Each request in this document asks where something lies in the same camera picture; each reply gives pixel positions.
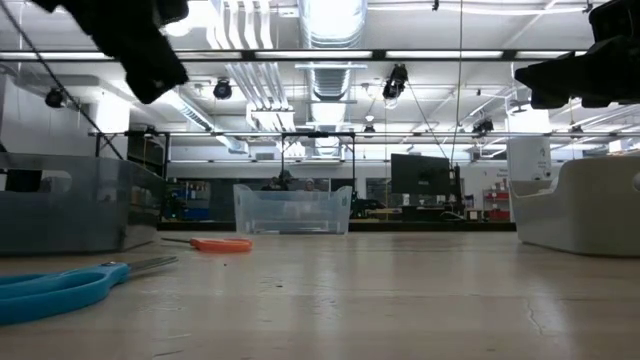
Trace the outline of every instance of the computer monitor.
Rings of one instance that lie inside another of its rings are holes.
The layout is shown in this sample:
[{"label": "computer monitor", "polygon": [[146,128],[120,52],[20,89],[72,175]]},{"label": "computer monitor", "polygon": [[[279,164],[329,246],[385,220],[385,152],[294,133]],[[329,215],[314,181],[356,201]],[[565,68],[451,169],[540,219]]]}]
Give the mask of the computer monitor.
[{"label": "computer monitor", "polygon": [[391,154],[391,192],[448,196],[450,169],[447,158]]}]

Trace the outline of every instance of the wire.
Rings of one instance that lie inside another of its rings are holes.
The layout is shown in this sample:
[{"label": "wire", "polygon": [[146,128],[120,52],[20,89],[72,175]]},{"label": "wire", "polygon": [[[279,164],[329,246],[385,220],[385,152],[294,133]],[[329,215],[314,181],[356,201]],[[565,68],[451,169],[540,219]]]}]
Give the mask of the wire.
[{"label": "wire", "polygon": [[456,127],[455,130],[453,131],[453,142],[451,145],[451,168],[453,168],[453,155],[456,151],[456,138],[458,137],[458,128],[460,127],[460,123],[458,123],[458,119],[460,119],[460,98],[461,98],[461,94],[460,94],[460,90],[462,88],[462,35],[463,35],[463,26],[462,26],[462,20],[464,17],[464,12],[463,10],[463,6],[464,6],[464,0],[460,0],[460,46],[459,46],[459,51],[460,51],[460,58],[458,59],[458,96],[456,97]]},{"label": "wire", "polygon": [[51,67],[49,67],[49,64],[47,64],[47,62],[44,61],[44,58],[40,54],[40,51],[38,51],[38,49],[33,44],[33,41],[31,41],[31,38],[29,38],[27,33],[24,31],[24,29],[22,29],[22,27],[20,26],[16,18],[13,16],[5,0],[0,0],[0,7],[2,8],[2,11],[5,13],[5,15],[7,15],[7,18],[9,19],[9,22],[11,22],[11,25],[13,25],[13,27],[16,29],[16,31],[18,31],[18,33],[20,33],[20,36],[22,36],[22,38],[24,39],[24,42],[26,42],[27,45],[29,45],[29,47],[33,50],[33,53],[38,58],[38,62],[41,63],[42,66],[44,66],[45,71],[47,72],[47,74],[49,74],[53,82],[55,82],[56,86],[60,90],[62,90],[62,92],[67,97],[67,99],[69,99],[73,103],[73,105],[78,109],[78,112],[82,114],[82,116],[89,122],[89,124],[91,124],[91,126],[93,126],[93,128],[98,132],[98,136],[104,138],[104,140],[107,142],[107,145],[109,145],[111,150],[113,150],[113,153],[116,154],[118,159],[124,160],[120,152],[116,149],[115,146],[113,146],[113,143],[111,143],[111,141],[104,136],[104,133],[102,132],[102,130],[100,130],[98,125],[91,119],[89,114],[87,114],[86,111],[82,109],[80,103],[73,96],[71,96],[71,93],[69,93],[67,88],[64,87],[64,85],[62,85],[62,83],[60,82],[60,79],[58,79],[58,77],[53,73],[53,70],[51,70]]},{"label": "wire", "polygon": [[427,120],[427,116],[424,114],[424,111],[422,111],[422,107],[420,106],[420,102],[418,102],[418,97],[416,97],[416,93],[413,91],[413,86],[411,86],[411,83],[409,83],[408,80],[407,80],[407,86],[409,87],[409,90],[411,90],[411,95],[413,95],[413,100],[415,100],[416,105],[418,106],[418,110],[420,110],[420,114],[422,115],[422,119],[424,120],[424,123],[427,124],[427,128],[429,129],[429,133],[431,133],[433,138],[436,140],[436,144],[440,148],[440,151],[442,151],[442,155],[444,155],[444,157],[447,158],[447,153],[442,148],[442,145],[440,145],[440,141],[438,141],[438,137],[436,136],[436,134],[433,133],[433,128],[431,127],[431,124],[429,124],[429,120]]}]

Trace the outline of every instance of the white plastic container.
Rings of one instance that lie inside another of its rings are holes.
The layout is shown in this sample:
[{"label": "white plastic container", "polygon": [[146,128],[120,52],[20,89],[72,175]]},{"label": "white plastic container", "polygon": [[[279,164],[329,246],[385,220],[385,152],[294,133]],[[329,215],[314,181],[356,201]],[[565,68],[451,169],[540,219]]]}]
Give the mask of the white plastic container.
[{"label": "white plastic container", "polygon": [[336,192],[252,191],[233,186],[236,231],[257,233],[346,234],[351,187]]}]

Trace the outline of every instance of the blue scissors handle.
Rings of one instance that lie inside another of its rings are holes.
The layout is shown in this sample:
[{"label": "blue scissors handle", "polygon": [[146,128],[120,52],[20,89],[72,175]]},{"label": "blue scissors handle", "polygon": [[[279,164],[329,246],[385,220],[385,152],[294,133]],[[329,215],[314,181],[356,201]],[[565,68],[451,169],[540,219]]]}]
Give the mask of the blue scissors handle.
[{"label": "blue scissors handle", "polygon": [[130,267],[110,263],[55,274],[0,277],[0,325],[32,321],[95,304],[125,282]]}]

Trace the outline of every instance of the plastic storage bin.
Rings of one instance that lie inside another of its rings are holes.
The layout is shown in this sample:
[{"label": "plastic storage bin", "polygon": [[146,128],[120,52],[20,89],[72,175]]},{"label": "plastic storage bin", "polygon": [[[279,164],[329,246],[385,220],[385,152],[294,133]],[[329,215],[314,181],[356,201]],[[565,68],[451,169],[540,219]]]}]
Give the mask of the plastic storage bin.
[{"label": "plastic storage bin", "polygon": [[137,164],[1,153],[0,168],[42,171],[37,191],[0,191],[0,255],[124,251],[157,233],[164,180]]},{"label": "plastic storage bin", "polygon": [[336,192],[252,191],[234,185],[236,230],[256,233],[346,234],[351,187]]}]

